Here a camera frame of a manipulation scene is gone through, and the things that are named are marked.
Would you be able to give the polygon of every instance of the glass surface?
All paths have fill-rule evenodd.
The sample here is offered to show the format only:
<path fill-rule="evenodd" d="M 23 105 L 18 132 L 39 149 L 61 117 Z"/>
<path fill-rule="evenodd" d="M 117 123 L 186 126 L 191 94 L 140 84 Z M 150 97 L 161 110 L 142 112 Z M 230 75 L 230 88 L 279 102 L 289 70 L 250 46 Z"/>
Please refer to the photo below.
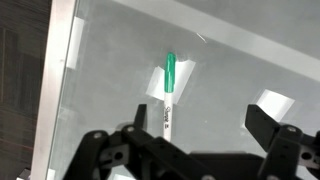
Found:
<path fill-rule="evenodd" d="M 79 0 L 50 169 L 61 179 L 82 136 L 112 134 L 148 105 L 163 131 L 163 101 L 146 94 L 169 51 L 195 62 L 173 111 L 172 143 L 189 153 L 265 156 L 243 127 L 247 105 L 314 135 L 320 128 L 320 2 L 315 0 Z M 113 171 L 130 176 L 124 168 Z M 300 177 L 313 179 L 303 168 Z"/>

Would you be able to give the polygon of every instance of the screw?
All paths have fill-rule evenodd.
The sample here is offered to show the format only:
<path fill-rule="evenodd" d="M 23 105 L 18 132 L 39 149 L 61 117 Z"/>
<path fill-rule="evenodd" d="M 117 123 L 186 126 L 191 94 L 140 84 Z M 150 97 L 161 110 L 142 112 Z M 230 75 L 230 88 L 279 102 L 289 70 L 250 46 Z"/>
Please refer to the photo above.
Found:
<path fill-rule="evenodd" d="M 101 136 L 102 136 L 102 134 L 101 134 L 100 132 L 97 132 L 97 133 L 95 133 L 95 134 L 93 135 L 93 137 L 94 137 L 95 139 L 101 138 Z"/>
<path fill-rule="evenodd" d="M 296 128 L 291 127 L 291 126 L 288 127 L 288 130 L 291 131 L 291 132 L 296 132 Z"/>
<path fill-rule="evenodd" d="M 204 175 L 201 180 L 216 180 L 213 176 L 211 175 Z"/>
<path fill-rule="evenodd" d="M 128 132 L 134 131 L 134 127 L 132 127 L 132 126 L 128 127 L 127 131 L 128 131 Z"/>
<path fill-rule="evenodd" d="M 280 180 L 277 176 L 274 176 L 274 175 L 269 175 L 267 177 L 267 180 Z"/>

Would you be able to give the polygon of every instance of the black metal bracket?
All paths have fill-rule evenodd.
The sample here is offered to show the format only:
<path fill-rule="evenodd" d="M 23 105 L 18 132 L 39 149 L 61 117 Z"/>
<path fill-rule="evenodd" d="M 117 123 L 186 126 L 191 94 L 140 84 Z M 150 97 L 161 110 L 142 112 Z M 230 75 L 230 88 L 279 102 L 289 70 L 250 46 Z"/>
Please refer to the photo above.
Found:
<path fill-rule="evenodd" d="M 87 133 L 64 180 L 104 180 L 113 167 L 124 165 L 142 180 L 293 180 L 297 165 L 320 177 L 320 133 L 303 134 L 292 125 L 280 125 L 258 106 L 249 105 L 245 125 L 267 152 L 264 159 L 247 153 L 186 154 L 162 137 L 144 129 L 147 106 L 139 105 L 132 125 L 112 135 Z"/>

